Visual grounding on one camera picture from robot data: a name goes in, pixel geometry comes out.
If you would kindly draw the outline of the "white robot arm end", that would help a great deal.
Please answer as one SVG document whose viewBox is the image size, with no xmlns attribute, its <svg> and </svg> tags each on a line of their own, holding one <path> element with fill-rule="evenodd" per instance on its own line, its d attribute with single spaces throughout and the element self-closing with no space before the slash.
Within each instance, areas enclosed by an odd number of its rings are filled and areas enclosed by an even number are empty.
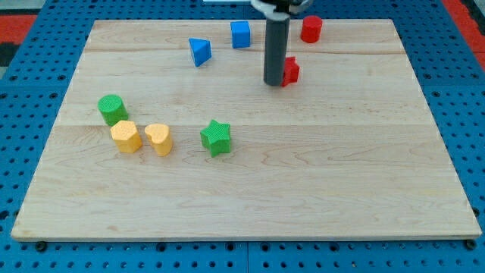
<svg viewBox="0 0 485 273">
<path fill-rule="evenodd" d="M 307 10 L 314 0 L 251 0 L 251 6 L 265 17 L 297 15 Z"/>
</svg>

